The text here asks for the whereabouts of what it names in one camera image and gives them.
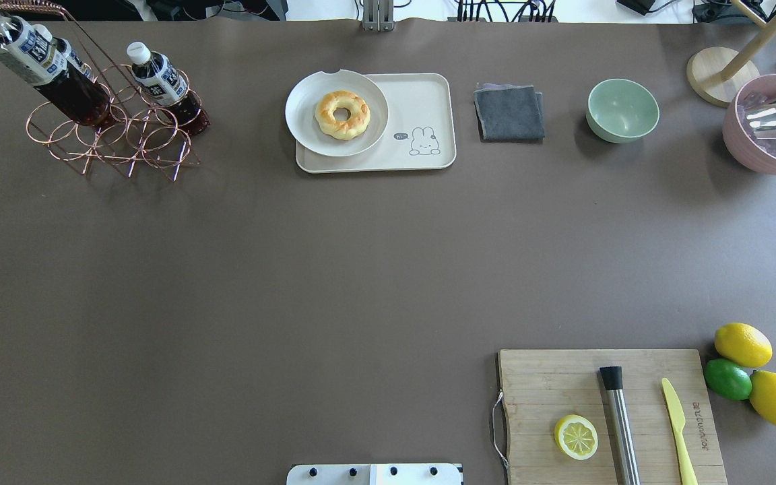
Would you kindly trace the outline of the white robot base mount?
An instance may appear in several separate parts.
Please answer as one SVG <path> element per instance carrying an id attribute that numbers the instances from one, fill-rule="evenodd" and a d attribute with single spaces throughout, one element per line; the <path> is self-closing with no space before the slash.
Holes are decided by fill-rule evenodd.
<path id="1" fill-rule="evenodd" d="M 286 484 L 463 484 L 461 464 L 346 463 L 300 464 Z"/>

